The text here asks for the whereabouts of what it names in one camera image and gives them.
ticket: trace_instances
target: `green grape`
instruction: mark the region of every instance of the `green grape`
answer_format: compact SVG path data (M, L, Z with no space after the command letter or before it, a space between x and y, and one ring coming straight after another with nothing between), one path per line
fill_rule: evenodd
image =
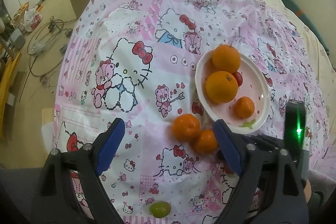
M164 218L169 215L171 206L168 202L159 201L150 206L149 211L155 218Z

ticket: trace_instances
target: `pink patterned bedsheet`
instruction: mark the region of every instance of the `pink patterned bedsheet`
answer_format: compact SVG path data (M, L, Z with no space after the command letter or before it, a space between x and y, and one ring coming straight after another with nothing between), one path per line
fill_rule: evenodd
M295 26L263 0L90 0L64 57L52 145L76 150L115 117L125 120L125 137L101 175L125 223L213 223L225 207L238 177L169 132L184 113L211 128L194 73L202 54L222 43L249 56L269 85L269 117L258 133L282 138L286 103L303 100L306 140L314 135L306 141L310 166L325 153L327 115L303 42ZM90 214L78 175L72 177ZM149 214L156 200L171 203L169 216Z

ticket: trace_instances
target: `orange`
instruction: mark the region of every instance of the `orange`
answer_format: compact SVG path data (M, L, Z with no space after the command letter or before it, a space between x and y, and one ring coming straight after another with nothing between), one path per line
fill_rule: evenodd
M206 80L205 91L209 99L214 103L228 103L236 96L238 83L231 73L217 71Z
M199 136L191 142L191 146L196 153L210 154L216 150L218 143L212 130L201 131Z
M247 119L254 113L254 102L251 98L244 96L235 103L234 110L239 117Z
M217 70L236 72L240 67L240 54L229 45L219 45L212 53L212 63Z
M191 114L178 116L172 124L171 130L179 142L189 142L200 133L200 122Z

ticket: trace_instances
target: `green led light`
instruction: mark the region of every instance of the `green led light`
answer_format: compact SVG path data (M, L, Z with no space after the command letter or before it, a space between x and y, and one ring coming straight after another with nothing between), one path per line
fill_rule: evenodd
M300 114L299 114L299 109L296 110L296 122L297 122L297 136L298 138L300 139L301 138L301 131L302 129L300 128L301 125L300 125Z

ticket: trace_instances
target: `oval plate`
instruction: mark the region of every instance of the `oval plate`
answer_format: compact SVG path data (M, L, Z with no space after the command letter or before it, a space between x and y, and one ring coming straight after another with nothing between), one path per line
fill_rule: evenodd
M255 132L267 120L271 105L268 85L263 74L248 57L240 54L241 65L238 72L243 77L243 84L238 88L234 100L226 104L215 104L205 93L207 77L217 71L211 60L213 51L214 49L204 54L196 66L195 84L199 101L213 121L223 119L232 132L244 135ZM255 105L254 114L248 119L241 119L233 110L235 102L243 96L250 97Z

